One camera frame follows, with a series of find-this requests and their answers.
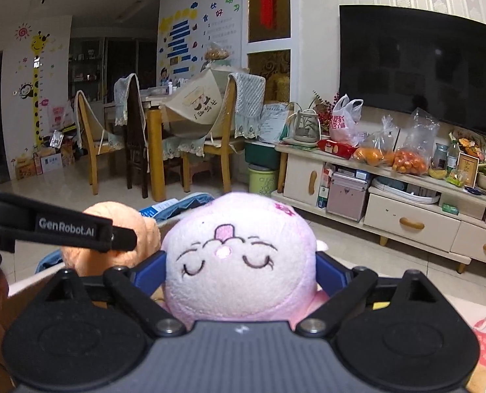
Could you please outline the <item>pink pig plush toy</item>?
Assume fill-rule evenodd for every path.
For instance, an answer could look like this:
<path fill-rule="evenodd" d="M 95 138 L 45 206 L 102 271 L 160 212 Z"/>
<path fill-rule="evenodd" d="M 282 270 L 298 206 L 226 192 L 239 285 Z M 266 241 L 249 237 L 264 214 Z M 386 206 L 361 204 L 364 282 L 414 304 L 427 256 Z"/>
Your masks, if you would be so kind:
<path fill-rule="evenodd" d="M 201 320 L 295 326 L 329 298 L 316 281 L 322 247 L 292 207 L 257 194 L 225 194 L 162 240 L 164 304 L 187 328 Z"/>

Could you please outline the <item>brown cardboard box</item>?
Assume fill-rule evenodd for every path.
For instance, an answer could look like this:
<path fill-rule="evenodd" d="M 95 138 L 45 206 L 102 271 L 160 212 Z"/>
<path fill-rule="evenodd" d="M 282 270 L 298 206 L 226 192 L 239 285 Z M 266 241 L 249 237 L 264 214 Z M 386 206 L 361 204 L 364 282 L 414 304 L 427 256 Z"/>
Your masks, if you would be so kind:
<path fill-rule="evenodd" d="M 154 220 L 146 217 L 133 217 L 129 222 L 121 225 L 130 227 L 137 233 L 138 243 L 134 251 L 99 253 L 91 249 L 62 247 L 61 255 L 66 267 L 84 276 L 101 275 L 113 266 L 127 266 L 132 269 L 159 251 L 162 239 L 176 223 L 175 219 L 156 224 Z M 0 310 L 0 392 L 10 392 L 14 389 L 14 383 L 1 352 L 1 343 L 7 328 L 59 269 L 59 266 L 55 266 L 45 273 L 33 275 L 7 289 L 9 298 L 2 302 Z"/>

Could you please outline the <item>white blue QR leaflet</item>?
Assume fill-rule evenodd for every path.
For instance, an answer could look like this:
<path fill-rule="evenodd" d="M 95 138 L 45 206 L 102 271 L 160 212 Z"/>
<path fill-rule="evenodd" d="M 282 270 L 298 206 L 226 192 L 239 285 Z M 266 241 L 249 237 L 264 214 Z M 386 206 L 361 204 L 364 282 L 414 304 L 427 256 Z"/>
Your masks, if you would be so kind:
<path fill-rule="evenodd" d="M 178 200 L 176 198 L 172 198 L 172 199 L 169 199 L 169 200 L 156 202 L 152 206 L 149 206 L 145 209 L 140 209 L 139 212 L 143 216 L 155 218 L 156 215 L 158 215 L 158 213 L 174 206 L 177 203 L 178 203 Z"/>

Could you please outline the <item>cream TV cabinet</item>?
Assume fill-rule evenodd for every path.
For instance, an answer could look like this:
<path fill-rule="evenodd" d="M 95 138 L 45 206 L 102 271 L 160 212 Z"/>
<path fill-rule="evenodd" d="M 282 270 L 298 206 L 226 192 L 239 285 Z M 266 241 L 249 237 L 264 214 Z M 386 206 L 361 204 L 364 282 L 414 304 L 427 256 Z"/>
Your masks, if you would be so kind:
<path fill-rule="evenodd" d="M 297 209 L 404 243 L 459 264 L 486 264 L 486 196 L 444 180 L 397 174 L 319 150 L 276 145 L 280 154 L 278 188 L 273 197 Z M 369 181 L 365 213 L 358 221 L 327 212 L 334 173 Z"/>

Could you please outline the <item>light wooden chair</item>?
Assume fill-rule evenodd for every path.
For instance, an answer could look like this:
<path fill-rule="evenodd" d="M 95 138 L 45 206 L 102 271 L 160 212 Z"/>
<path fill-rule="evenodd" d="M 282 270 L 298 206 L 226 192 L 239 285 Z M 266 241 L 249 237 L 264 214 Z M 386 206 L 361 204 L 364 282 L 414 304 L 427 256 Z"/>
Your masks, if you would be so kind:
<path fill-rule="evenodd" d="M 106 130 L 94 114 L 85 93 L 82 90 L 76 92 L 74 99 L 77 115 L 77 139 L 78 146 L 87 150 L 89 184 L 94 195 L 98 194 L 98 164 L 99 156 L 111 155 L 124 149 L 124 141 L 121 136 Z"/>

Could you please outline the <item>red snack box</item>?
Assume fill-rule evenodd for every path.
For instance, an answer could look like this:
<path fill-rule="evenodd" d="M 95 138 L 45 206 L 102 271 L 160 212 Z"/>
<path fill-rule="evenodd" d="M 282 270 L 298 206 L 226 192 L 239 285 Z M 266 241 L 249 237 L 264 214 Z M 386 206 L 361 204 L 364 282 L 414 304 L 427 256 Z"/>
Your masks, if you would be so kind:
<path fill-rule="evenodd" d="M 332 139 L 319 140 L 317 147 L 322 152 L 332 154 L 345 160 L 349 160 L 349 158 L 352 157 L 357 150 L 355 146 L 349 145 L 347 143 L 336 142 Z"/>

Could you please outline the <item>green waste bin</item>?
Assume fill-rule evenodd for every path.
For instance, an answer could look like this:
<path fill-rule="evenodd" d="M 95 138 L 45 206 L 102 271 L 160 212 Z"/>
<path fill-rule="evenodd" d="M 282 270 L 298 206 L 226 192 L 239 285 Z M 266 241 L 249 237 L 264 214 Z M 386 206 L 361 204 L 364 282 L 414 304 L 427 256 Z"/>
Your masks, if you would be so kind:
<path fill-rule="evenodd" d="M 248 190 L 251 194 L 270 197 L 277 189 L 278 171 L 250 164 L 248 166 Z"/>

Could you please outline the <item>bag of large oranges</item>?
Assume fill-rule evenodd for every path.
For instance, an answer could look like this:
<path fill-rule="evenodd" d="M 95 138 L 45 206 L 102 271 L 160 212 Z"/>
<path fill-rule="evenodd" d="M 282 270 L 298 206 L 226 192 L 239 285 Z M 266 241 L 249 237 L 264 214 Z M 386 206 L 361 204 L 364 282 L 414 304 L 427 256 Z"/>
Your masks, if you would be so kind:
<path fill-rule="evenodd" d="M 373 167 L 391 167 L 398 136 L 399 127 L 394 123 L 392 116 L 383 115 L 380 129 L 366 136 L 352 155 L 352 159 Z"/>

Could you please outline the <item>white red plastic bag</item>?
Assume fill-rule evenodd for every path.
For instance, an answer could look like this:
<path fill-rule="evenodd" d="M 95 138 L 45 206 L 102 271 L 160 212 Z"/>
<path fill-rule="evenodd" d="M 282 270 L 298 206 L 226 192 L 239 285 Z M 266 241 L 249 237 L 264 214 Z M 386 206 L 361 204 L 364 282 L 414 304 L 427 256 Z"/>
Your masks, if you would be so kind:
<path fill-rule="evenodd" d="M 364 100 L 351 100 L 347 94 L 337 101 L 330 119 L 330 139 L 351 146 L 360 143 L 358 124 L 363 104 Z"/>

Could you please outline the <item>glass kettle with plant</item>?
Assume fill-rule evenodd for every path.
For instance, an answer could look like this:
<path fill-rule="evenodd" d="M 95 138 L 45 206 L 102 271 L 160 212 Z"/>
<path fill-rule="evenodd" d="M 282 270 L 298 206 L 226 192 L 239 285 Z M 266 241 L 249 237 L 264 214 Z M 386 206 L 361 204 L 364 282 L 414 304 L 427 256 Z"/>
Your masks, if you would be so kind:
<path fill-rule="evenodd" d="M 289 119 L 289 136 L 303 144 L 316 144 L 321 139 L 319 116 L 314 109 L 302 109 Z"/>

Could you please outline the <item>dark wooden chair with cover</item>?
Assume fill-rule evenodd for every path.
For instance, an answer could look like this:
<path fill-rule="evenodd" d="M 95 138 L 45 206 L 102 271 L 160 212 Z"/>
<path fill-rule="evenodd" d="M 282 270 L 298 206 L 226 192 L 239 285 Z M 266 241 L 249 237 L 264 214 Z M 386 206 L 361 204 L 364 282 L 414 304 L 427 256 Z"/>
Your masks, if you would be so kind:
<path fill-rule="evenodd" d="M 136 74 L 121 77 L 114 84 L 115 125 L 121 127 L 126 153 L 127 188 L 133 187 L 134 170 L 141 178 L 142 197 L 148 198 L 148 141 L 146 119 Z"/>

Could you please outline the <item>giraffe height chart sticker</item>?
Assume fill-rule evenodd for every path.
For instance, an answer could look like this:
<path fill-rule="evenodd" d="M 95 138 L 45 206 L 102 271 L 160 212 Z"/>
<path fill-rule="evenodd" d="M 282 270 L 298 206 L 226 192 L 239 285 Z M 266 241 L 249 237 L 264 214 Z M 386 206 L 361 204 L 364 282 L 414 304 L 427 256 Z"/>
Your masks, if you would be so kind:
<path fill-rule="evenodd" d="M 47 91 L 47 79 L 55 73 L 53 59 L 60 41 L 44 29 L 34 28 L 29 22 L 22 22 L 15 30 L 15 39 L 25 46 L 25 55 L 17 63 L 15 74 L 19 77 L 14 94 L 20 102 L 31 108 L 32 128 L 25 146 L 26 152 L 41 148 L 50 134 L 51 92 Z"/>

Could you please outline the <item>beige printed tote bag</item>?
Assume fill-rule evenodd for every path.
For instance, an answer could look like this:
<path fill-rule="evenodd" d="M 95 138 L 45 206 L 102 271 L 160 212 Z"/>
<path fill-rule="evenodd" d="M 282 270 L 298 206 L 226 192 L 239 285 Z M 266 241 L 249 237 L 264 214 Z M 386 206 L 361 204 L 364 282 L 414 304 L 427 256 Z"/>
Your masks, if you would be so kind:
<path fill-rule="evenodd" d="M 180 87 L 162 106 L 164 129 L 182 139 L 200 139 L 222 110 L 229 71 L 208 68 Z"/>

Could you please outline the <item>wooden dining chair with cover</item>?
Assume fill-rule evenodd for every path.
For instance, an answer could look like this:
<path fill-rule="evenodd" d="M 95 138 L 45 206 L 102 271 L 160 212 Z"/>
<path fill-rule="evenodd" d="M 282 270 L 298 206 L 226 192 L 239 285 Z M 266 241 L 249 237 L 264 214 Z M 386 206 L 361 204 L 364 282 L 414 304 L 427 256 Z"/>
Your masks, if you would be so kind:
<path fill-rule="evenodd" d="M 266 80 L 260 75 L 231 72 L 213 127 L 202 139 L 199 155 L 220 158 L 223 192 L 232 191 L 231 157 L 244 148 L 245 139 L 256 139 L 264 106 Z"/>

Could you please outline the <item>black flat screen television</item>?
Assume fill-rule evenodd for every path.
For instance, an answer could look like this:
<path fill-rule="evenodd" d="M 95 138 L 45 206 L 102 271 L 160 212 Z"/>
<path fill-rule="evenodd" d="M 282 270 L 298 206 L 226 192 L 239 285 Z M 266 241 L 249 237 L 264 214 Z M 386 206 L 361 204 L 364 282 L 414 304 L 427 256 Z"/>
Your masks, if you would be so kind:
<path fill-rule="evenodd" d="M 341 5 L 341 93 L 486 135 L 486 24 L 435 11 Z"/>

